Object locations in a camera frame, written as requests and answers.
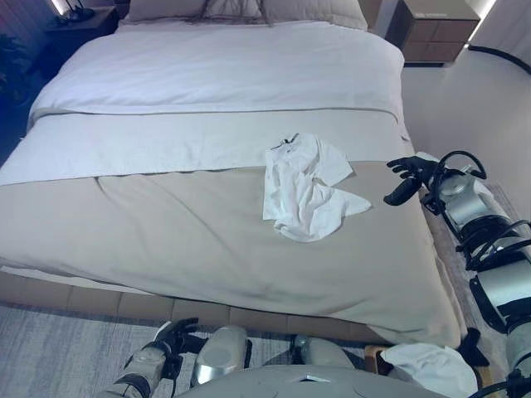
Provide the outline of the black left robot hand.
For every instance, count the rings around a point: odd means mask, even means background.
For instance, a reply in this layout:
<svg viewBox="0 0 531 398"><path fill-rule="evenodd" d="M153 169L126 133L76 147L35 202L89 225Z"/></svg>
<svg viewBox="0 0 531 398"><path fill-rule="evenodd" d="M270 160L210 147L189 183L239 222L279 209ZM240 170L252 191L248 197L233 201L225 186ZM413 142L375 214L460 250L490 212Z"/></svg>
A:
<svg viewBox="0 0 531 398"><path fill-rule="evenodd" d="M198 354L207 342L206 338L193 335L197 331L198 318L184 318L166 322L153 340L161 342L171 353L191 352Z"/></svg>

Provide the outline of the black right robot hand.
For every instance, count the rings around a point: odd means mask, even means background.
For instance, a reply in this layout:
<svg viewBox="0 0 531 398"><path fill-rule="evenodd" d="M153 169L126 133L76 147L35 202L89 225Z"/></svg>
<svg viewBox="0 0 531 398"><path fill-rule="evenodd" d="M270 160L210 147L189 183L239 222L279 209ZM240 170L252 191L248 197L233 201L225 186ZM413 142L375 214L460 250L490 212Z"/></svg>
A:
<svg viewBox="0 0 531 398"><path fill-rule="evenodd" d="M408 158L393 159L386 166L397 174L402 182L383 201L390 206L400 206L409 201L422 186L427 186L438 166L437 160L419 154Z"/></svg>

